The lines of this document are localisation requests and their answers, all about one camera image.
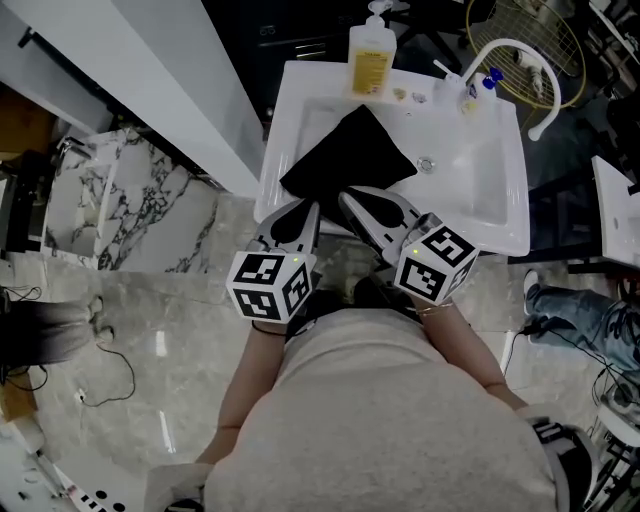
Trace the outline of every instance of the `forearm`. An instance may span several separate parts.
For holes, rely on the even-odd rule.
[[[422,301],[414,302],[417,311],[430,307]],[[498,361],[455,304],[428,311],[420,319],[427,338],[449,364],[467,372],[488,393],[513,409],[526,405],[509,390]]]
[[[197,462],[215,464],[233,450],[251,409],[271,389],[284,357],[286,326],[258,324],[269,335],[251,329],[238,368],[222,399],[216,434]]]

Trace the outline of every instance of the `bottle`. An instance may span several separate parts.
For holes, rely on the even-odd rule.
[[[393,5],[391,0],[369,3],[369,16],[364,25],[349,30],[349,77],[351,92],[381,96],[396,54],[396,36],[385,28],[380,17]]]
[[[462,110],[463,114],[474,113],[479,107],[495,100],[496,84],[504,77],[497,68],[489,68],[489,73],[489,76],[482,73],[473,75],[473,79],[462,97],[460,110]]]

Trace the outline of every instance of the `bracelet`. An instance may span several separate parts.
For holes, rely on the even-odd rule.
[[[251,327],[253,327],[256,331],[261,332],[262,334],[269,334],[270,336],[287,336],[286,332],[269,332],[265,331],[264,329],[260,329],[260,327],[256,325],[255,320],[251,320]]]
[[[449,302],[445,304],[440,304],[439,306],[431,306],[429,308],[416,309],[416,314],[419,317],[437,315],[442,310],[442,308],[448,308],[451,306],[453,306],[453,301],[449,299]]]

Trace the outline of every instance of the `blue bottle cap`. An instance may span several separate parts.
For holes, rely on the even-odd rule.
[[[498,68],[489,68],[489,73],[491,74],[491,76],[485,76],[482,80],[482,85],[491,90],[496,86],[498,80],[504,79],[504,76],[502,75],[502,71],[500,71]]]

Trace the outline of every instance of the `white sink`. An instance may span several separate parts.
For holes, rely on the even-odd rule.
[[[640,195],[633,182],[599,156],[591,159],[598,191],[602,256],[640,268]]]
[[[256,221],[293,199],[280,178],[345,115],[365,104],[409,161],[416,165],[426,157],[435,164],[430,173],[419,171],[390,190],[421,213],[436,213],[480,250],[513,256],[529,252],[527,174],[512,103],[498,100],[481,117],[463,116],[453,104],[434,104],[434,86],[442,80],[399,70],[391,71],[380,100],[350,96],[346,83],[346,64],[286,64],[262,166]],[[405,98],[399,100],[394,88],[403,89]],[[413,93],[424,101],[416,101]],[[321,229],[346,233],[329,222]]]

